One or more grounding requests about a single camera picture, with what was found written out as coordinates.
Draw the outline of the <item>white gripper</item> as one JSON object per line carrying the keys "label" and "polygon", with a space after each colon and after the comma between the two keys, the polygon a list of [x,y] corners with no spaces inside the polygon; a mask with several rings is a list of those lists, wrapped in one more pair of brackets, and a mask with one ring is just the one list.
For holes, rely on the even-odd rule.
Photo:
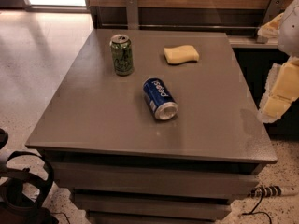
{"label": "white gripper", "polygon": [[274,63],[265,83],[259,104],[258,118],[262,123],[281,119],[299,98],[299,0],[293,0],[284,13],[262,25],[258,36],[278,38],[278,49],[292,56],[284,64]]}

